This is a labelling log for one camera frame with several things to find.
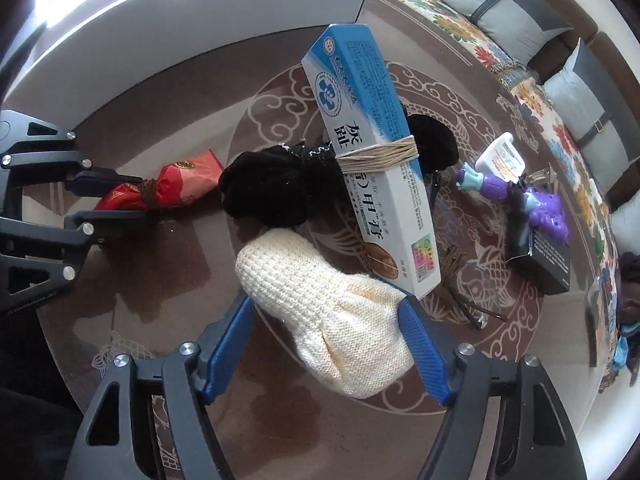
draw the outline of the white bottle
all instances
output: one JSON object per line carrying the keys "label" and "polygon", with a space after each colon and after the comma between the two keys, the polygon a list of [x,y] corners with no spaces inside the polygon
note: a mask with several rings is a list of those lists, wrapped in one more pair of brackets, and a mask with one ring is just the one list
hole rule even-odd
{"label": "white bottle", "polygon": [[513,135],[509,132],[504,132],[489,144],[476,161],[476,171],[492,173],[507,182],[516,183],[524,170],[524,160],[513,145]]}

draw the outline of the blue cloth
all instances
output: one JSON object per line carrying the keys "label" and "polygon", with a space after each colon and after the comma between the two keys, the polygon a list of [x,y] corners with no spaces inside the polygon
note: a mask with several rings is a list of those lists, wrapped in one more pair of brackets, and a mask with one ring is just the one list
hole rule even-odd
{"label": "blue cloth", "polygon": [[613,360],[611,362],[611,371],[619,372],[626,364],[626,356],[629,354],[629,343],[626,341],[626,337],[618,339],[616,345],[616,351],[613,354]]}

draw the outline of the white knitted sock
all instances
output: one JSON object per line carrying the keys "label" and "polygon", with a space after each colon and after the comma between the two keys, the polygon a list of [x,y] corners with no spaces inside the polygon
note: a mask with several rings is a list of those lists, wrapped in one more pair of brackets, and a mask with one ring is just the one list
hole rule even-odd
{"label": "white knitted sock", "polygon": [[414,363],[398,328],[404,294],[334,269],[302,236],[272,229],[236,260],[244,291],[291,332],[298,355],[332,390],[365,399]]}

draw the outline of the gray cushion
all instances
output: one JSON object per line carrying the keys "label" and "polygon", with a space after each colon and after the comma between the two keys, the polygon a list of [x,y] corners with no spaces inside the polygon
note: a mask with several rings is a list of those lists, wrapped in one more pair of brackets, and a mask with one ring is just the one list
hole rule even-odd
{"label": "gray cushion", "polygon": [[522,64],[571,28],[544,0],[443,0]]}
{"label": "gray cushion", "polygon": [[640,156],[640,126],[628,104],[583,40],[544,86],[606,193]]}

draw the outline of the white furniture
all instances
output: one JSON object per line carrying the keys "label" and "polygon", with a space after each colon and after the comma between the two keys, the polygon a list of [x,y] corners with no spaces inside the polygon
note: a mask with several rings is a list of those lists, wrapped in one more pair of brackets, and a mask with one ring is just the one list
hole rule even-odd
{"label": "white furniture", "polygon": [[630,378],[624,368],[596,397],[577,435],[589,480],[607,480],[640,433],[640,384]]}
{"label": "white furniture", "polygon": [[351,23],[363,2],[87,0],[43,35],[4,107],[75,128],[190,57],[263,34]]}

